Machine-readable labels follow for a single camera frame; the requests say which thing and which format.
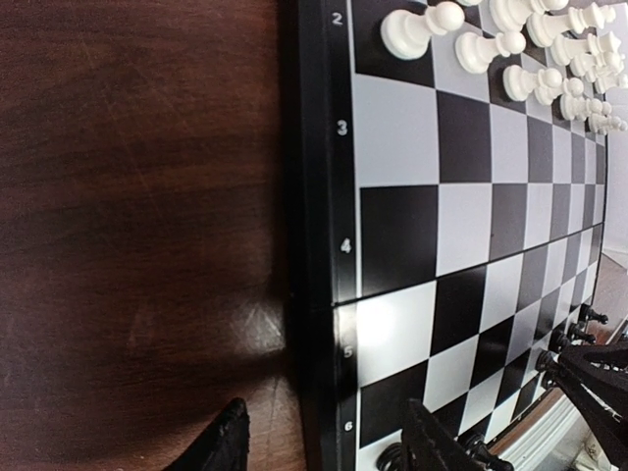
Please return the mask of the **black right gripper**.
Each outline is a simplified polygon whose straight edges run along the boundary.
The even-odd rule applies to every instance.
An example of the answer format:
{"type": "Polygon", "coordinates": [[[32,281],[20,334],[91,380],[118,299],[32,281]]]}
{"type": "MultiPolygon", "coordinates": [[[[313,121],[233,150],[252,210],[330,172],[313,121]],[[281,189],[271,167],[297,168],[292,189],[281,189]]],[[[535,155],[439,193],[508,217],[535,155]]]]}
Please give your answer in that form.
{"type": "Polygon", "coordinates": [[[571,345],[554,381],[579,410],[608,460],[627,464],[627,344],[571,345]]]}

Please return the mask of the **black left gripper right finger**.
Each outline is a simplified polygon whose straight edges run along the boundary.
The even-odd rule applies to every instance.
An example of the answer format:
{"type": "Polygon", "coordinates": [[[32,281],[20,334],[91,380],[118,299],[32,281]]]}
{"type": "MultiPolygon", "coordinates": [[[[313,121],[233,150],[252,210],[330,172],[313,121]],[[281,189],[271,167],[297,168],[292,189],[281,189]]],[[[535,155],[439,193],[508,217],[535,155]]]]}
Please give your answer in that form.
{"type": "Polygon", "coordinates": [[[407,401],[401,434],[401,470],[512,471],[513,465],[489,451],[484,436],[468,431],[455,440],[418,399],[407,401]]]}

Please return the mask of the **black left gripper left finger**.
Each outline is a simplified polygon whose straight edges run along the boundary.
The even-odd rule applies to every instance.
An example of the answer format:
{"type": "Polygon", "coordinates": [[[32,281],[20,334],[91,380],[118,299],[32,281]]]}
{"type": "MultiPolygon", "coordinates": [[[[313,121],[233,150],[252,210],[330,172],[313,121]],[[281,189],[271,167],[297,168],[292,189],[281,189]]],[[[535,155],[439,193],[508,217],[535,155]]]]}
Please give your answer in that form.
{"type": "Polygon", "coordinates": [[[246,402],[232,399],[170,465],[171,471],[239,471],[247,469],[250,418],[246,402]]]}

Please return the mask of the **black chess piece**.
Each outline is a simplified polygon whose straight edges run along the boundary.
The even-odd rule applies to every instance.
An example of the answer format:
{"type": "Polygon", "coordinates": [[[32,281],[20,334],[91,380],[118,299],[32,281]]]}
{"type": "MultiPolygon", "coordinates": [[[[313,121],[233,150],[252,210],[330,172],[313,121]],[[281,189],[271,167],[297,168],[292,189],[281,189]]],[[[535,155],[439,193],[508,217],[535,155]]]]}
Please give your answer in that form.
{"type": "Polygon", "coordinates": [[[565,378],[565,372],[548,350],[542,350],[537,357],[535,369],[543,376],[541,385],[545,390],[557,387],[565,378]]]}
{"type": "Polygon", "coordinates": [[[571,343],[579,341],[584,344],[596,344],[596,336],[594,334],[587,333],[586,328],[586,322],[572,322],[568,325],[565,333],[571,343]]]}
{"type": "Polygon", "coordinates": [[[378,471],[406,471],[403,444],[396,442],[388,445],[377,457],[376,468],[378,471]]]}

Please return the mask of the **black chess pawn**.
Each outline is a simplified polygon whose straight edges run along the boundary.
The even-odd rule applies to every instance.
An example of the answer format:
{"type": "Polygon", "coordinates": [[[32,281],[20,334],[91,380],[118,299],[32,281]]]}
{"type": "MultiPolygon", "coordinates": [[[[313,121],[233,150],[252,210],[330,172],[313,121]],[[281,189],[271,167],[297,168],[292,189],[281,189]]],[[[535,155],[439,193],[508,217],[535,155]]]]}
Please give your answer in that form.
{"type": "Polygon", "coordinates": [[[606,325],[608,323],[608,317],[605,314],[597,312],[591,305],[583,303],[580,307],[579,321],[581,323],[595,321],[606,325]]]}

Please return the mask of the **black white chess board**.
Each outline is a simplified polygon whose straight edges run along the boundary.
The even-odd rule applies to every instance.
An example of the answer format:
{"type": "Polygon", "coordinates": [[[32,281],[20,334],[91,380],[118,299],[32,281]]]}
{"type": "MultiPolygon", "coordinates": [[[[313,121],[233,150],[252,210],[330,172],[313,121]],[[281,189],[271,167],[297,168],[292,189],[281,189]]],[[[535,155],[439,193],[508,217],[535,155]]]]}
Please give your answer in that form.
{"type": "MultiPolygon", "coordinates": [[[[290,289],[306,463],[377,470],[418,399],[494,443],[545,395],[537,357],[598,284],[607,137],[560,103],[496,105],[441,135],[382,42],[384,17],[442,1],[284,1],[290,289]]],[[[627,6],[612,33],[627,72],[627,6]]],[[[605,103],[587,83],[585,97],[605,103]]]]}

